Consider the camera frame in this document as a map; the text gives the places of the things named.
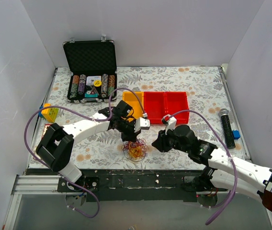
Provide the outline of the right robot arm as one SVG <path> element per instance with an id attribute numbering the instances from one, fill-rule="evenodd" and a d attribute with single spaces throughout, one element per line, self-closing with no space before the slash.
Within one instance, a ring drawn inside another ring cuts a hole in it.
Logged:
<path id="1" fill-rule="evenodd" d="M 152 146 L 160 152 L 171 149 L 185 152 L 194 162 L 205 165 L 207 174 L 199 179 L 204 190 L 231 189 L 237 183 L 238 193 L 262 202 L 272 212 L 272 168 L 227 156 L 216 145 L 198 139 L 188 125 L 159 131 Z"/>

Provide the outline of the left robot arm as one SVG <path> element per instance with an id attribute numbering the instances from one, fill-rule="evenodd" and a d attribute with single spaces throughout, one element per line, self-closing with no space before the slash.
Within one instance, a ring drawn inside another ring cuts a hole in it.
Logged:
<path id="1" fill-rule="evenodd" d="M 104 108 L 88 119 L 70 125 L 53 123 L 48 127 L 35 152 L 53 171 L 68 179 L 68 186 L 75 192 L 84 188 L 80 169 L 70 160 L 75 144 L 95 134 L 116 129 L 122 141 L 137 141 L 142 118 L 129 120 L 132 107 L 120 101 L 116 107 Z"/>

